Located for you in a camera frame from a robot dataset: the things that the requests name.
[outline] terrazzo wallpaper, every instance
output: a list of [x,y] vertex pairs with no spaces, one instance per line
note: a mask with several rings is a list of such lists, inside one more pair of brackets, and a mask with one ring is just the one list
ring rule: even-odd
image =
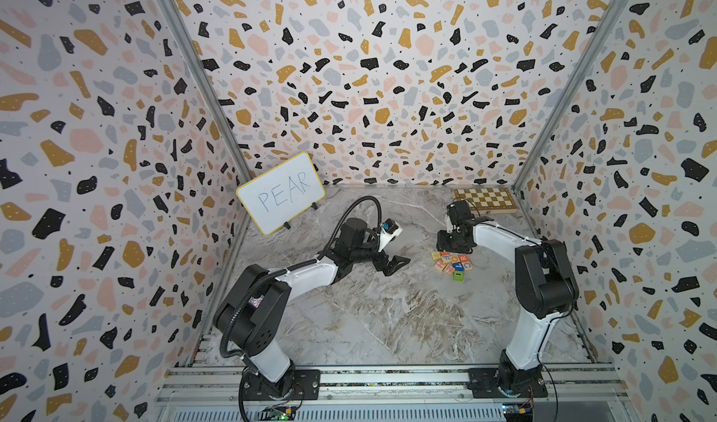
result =
[[154,0],[0,0],[0,419],[149,421],[237,230]]
[[644,421],[717,420],[717,4],[630,0],[521,191]]
[[246,162],[506,184],[609,0],[176,0]]

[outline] wooden chessboard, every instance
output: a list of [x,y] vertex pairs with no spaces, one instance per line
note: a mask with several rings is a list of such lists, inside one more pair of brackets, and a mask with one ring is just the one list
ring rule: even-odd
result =
[[518,205],[507,188],[458,188],[453,196],[468,201],[472,210],[481,214],[518,211]]

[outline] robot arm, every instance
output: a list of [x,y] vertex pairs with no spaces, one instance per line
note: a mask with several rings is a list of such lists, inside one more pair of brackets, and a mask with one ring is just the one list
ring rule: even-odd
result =
[[[334,236],[318,256],[285,269],[247,266],[214,314],[213,325],[227,341],[239,347],[235,352],[241,353],[247,367],[262,378],[267,395],[282,398],[294,383],[294,364],[274,339],[288,302],[319,286],[340,281],[356,262],[371,261],[385,276],[410,262],[401,256],[389,260],[384,251],[402,231],[394,220],[388,218],[379,227],[370,229],[359,218],[345,219],[356,203],[366,201],[364,198],[354,202],[341,217],[337,226],[341,232],[333,247]],[[371,199],[379,209],[380,221],[380,205],[375,198]],[[235,352],[227,352],[226,344],[224,349],[220,346],[222,356],[232,356]]]
[[447,229],[438,233],[439,251],[470,254],[472,248],[482,246],[515,266],[521,312],[513,338],[500,355],[497,373],[501,391],[520,394],[540,377],[545,339],[578,298],[565,245],[521,236],[488,217],[475,218],[465,201],[451,203],[447,211]]

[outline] gray speck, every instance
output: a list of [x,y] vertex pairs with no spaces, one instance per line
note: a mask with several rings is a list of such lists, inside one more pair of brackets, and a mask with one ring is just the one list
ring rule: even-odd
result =
[[497,30],[497,24],[495,21],[484,21],[483,24],[481,24],[483,28],[485,29],[485,34],[489,38],[497,38],[500,32]]
[[680,256],[683,262],[686,264],[691,261],[698,260],[700,258],[711,256],[717,252],[714,243],[711,241],[695,241],[689,240],[684,245],[676,248],[677,255]]
[[638,164],[642,164],[644,161],[652,157],[652,140],[650,139],[639,139],[634,144],[634,160]]
[[109,81],[95,81],[93,80],[94,87],[97,89],[100,89],[102,92],[105,92],[109,95],[112,95],[115,93],[115,85],[110,83]]
[[697,371],[687,363],[682,365],[680,372],[682,373],[682,376],[687,380],[692,381],[697,378]]
[[122,359],[122,349],[113,349],[110,353],[110,364],[117,363]]
[[58,201],[69,202],[69,196],[72,193],[72,184],[59,179],[51,179],[49,182],[55,187],[55,192],[58,194]]
[[127,84],[135,84],[137,82],[137,75],[124,66],[115,68],[115,71],[112,72],[112,76]]
[[304,31],[304,26],[301,25],[299,21],[294,21],[291,17],[289,17],[289,23],[291,24],[295,32]]
[[361,30],[361,15],[356,13],[356,10],[354,10],[354,8],[348,9],[346,19],[348,19],[348,22],[354,24],[356,30]]
[[90,238],[91,233],[92,229],[90,228],[80,228],[80,232],[75,236],[75,238],[81,238],[83,240],[86,240]]
[[0,134],[7,134],[9,136],[20,136],[20,130],[25,128],[27,123],[25,122],[0,122]]
[[170,114],[159,114],[157,117],[157,126],[162,131],[172,132],[176,128],[174,119]]
[[655,261],[658,262],[658,265],[669,265],[670,260],[672,260],[672,253],[667,251],[662,256],[658,256]]
[[328,35],[331,34],[331,33],[328,31],[328,28],[326,27],[326,25],[324,25],[323,22],[321,22],[321,20],[319,20],[319,19],[311,19],[311,20],[309,21],[309,25],[314,29],[314,31],[315,31],[319,36],[324,36],[324,37],[326,37],[326,36],[328,36]]
[[322,77],[327,80],[331,86],[338,86],[341,84],[341,74],[332,68],[325,69]]
[[47,358],[43,358],[40,360],[40,363],[35,366],[35,369],[33,373],[35,374],[35,377],[39,378],[40,380],[44,380],[45,377],[47,377],[47,368],[49,367],[49,360]]
[[533,12],[528,10],[523,15],[523,19],[521,20],[521,23],[525,25],[525,28],[528,29],[528,32],[533,31],[533,22],[535,22],[536,17],[533,15]]
[[105,422],[107,417],[107,407],[100,403],[99,400],[93,403],[90,411],[90,422]]
[[642,397],[644,397],[648,402],[652,398],[653,389],[654,388],[652,387],[652,381],[650,381],[650,378],[647,374],[642,373],[640,376],[640,392],[642,393]]
[[105,129],[105,136],[107,136],[107,139],[109,139],[113,144],[117,143],[117,130],[114,125],[107,125],[107,128]]
[[692,153],[692,151],[695,150],[697,147],[697,142],[694,140],[680,140],[677,142],[677,152],[681,155],[686,155],[687,153]]
[[20,160],[22,160],[22,163],[24,165],[32,167],[33,165],[37,164],[38,158],[36,158],[35,155],[33,155],[32,153],[26,153],[25,156],[20,158]]
[[160,364],[162,364],[162,359],[164,358],[164,352],[160,352],[159,354],[153,356],[149,359],[147,362],[147,367],[144,370],[144,375],[148,375],[153,370],[157,369]]
[[413,106],[416,103],[416,95],[418,94],[418,88],[416,86],[409,87],[408,91],[404,94],[404,106]]
[[0,238],[0,251],[3,254],[12,254],[13,252],[22,249],[25,246],[25,234],[21,230],[17,229],[6,229],[2,233]]
[[79,23],[87,22],[87,15],[82,8],[77,6],[76,3],[70,3],[68,13],[69,15],[73,16],[75,20]]
[[662,77],[659,79],[659,85],[661,87],[668,87],[671,84],[672,84],[672,74],[670,73],[670,68],[668,67],[662,73]]
[[135,41],[137,42],[137,47],[139,48],[140,52],[144,53],[145,55],[149,55],[154,59],[157,59],[157,54],[152,51],[149,42],[143,40],[142,38],[135,38]]
[[[218,5],[214,5],[211,10],[214,11],[214,14],[216,14],[217,17],[219,17],[220,19],[223,18],[224,16],[230,15],[228,11],[226,11],[224,8],[222,8]],[[221,28],[218,28],[218,27],[214,29],[214,32],[216,34],[218,34],[219,36],[224,35],[224,30],[222,30]]]
[[473,21],[469,21],[468,18],[463,19],[463,27],[465,28],[466,33],[472,33],[475,31],[475,23],[473,23]]
[[690,105],[692,104],[692,97],[695,93],[695,87],[692,85],[692,83],[681,81],[677,85],[677,89],[677,99],[675,100],[677,104],[683,108],[690,107]]
[[692,21],[687,21],[687,22],[678,23],[676,25],[673,25],[673,26],[669,27],[667,30],[665,30],[665,37],[672,39],[673,41],[682,39],[689,32],[691,32],[694,27],[699,25],[699,23],[700,23],[700,21],[698,19],[693,19]]
[[636,314],[634,316],[634,321],[637,322],[637,326],[646,335],[659,335],[659,328],[647,319],[645,319],[642,315]]
[[85,324],[74,329],[72,331],[72,334],[77,335],[77,334],[85,333],[85,332],[97,332],[98,330],[102,329],[102,323],[104,320],[105,320],[105,317],[95,315],[95,316],[91,317],[90,319],[88,319],[87,322],[85,322]]
[[132,189],[128,189],[125,192],[124,196],[125,202],[127,203],[126,210],[137,218],[141,217],[147,208],[142,203],[142,200],[139,199],[139,196],[137,196],[135,191]]
[[389,52],[386,53],[386,56],[384,56],[384,63],[388,63],[396,58],[396,53],[394,53],[394,48],[389,47]]
[[40,37],[40,52],[37,54],[37,65],[46,72],[54,70],[62,63],[59,50],[55,48],[55,42],[50,35]]
[[490,86],[490,82],[493,80],[493,72],[489,71],[487,68],[481,69],[475,75],[475,80],[480,86]]

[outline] wire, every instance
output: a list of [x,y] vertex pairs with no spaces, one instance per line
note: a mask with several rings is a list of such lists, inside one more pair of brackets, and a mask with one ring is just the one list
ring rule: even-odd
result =
[[249,370],[249,368],[245,367],[242,371],[242,379],[239,381],[239,395],[237,397],[237,403],[239,405],[239,414],[242,416],[242,420],[244,422],[249,422],[249,417],[246,415],[246,409],[244,409],[244,393],[242,392],[244,391],[244,383],[246,383],[245,373],[247,370]]
[[[573,310],[575,309],[575,306],[570,303],[570,310],[562,315],[562,316],[556,316],[555,318],[548,321],[548,327],[550,328],[550,324],[553,323],[553,321],[556,321],[557,319],[563,319],[569,317]],[[540,360],[540,352],[543,350],[543,343],[545,342],[545,338],[548,336],[548,332],[550,330],[546,330],[543,334],[543,339],[541,340],[540,344],[538,345],[538,353],[536,354],[536,359],[538,360],[538,364],[540,364],[542,367],[545,368],[545,371],[548,373],[548,376],[550,377],[550,381],[553,383],[553,391],[555,392],[555,416],[553,417],[553,422],[556,422],[558,420],[558,409],[559,409],[559,401],[558,401],[558,388],[555,386],[555,381],[553,380],[553,375],[550,373],[550,369],[548,369],[543,362]]]

